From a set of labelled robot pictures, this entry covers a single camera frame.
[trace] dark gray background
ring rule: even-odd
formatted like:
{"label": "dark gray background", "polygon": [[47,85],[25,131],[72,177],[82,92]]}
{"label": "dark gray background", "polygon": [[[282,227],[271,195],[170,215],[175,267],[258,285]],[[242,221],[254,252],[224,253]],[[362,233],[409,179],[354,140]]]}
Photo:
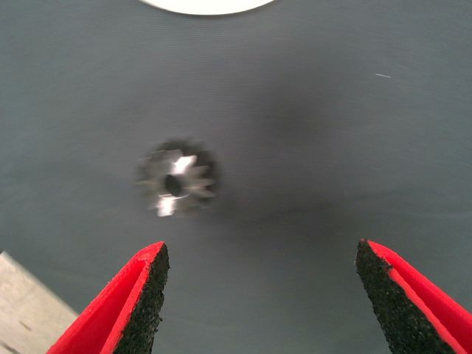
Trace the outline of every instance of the dark gray background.
{"label": "dark gray background", "polygon": [[[0,246],[80,311],[166,240],[155,353],[388,353],[360,237],[472,310],[471,19],[469,0],[2,1]],[[136,159],[186,135],[220,197],[158,219]]]}

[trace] white round object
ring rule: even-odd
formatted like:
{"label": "white round object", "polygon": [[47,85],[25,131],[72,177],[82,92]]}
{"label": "white round object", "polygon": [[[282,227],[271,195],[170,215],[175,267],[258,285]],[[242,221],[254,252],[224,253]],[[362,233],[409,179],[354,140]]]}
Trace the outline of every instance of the white round object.
{"label": "white round object", "polygon": [[188,15],[227,15],[263,6],[273,0],[142,0],[143,2]]}

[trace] metal part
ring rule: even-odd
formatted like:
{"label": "metal part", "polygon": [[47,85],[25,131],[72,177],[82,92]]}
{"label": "metal part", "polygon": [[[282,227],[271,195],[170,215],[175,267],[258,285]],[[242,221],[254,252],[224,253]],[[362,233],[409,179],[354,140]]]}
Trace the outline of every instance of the metal part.
{"label": "metal part", "polygon": [[261,7],[273,0],[142,0],[149,5],[188,15],[227,15]]}
{"label": "metal part", "polygon": [[159,145],[141,159],[138,171],[137,184],[158,216],[199,209],[215,196],[215,162],[188,139]]}

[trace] wooden block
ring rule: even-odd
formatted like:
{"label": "wooden block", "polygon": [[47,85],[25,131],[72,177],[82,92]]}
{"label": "wooden block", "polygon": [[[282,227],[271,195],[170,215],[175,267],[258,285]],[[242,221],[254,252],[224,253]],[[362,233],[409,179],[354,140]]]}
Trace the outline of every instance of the wooden block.
{"label": "wooden block", "polygon": [[45,353],[76,317],[6,252],[0,254],[0,354]]}

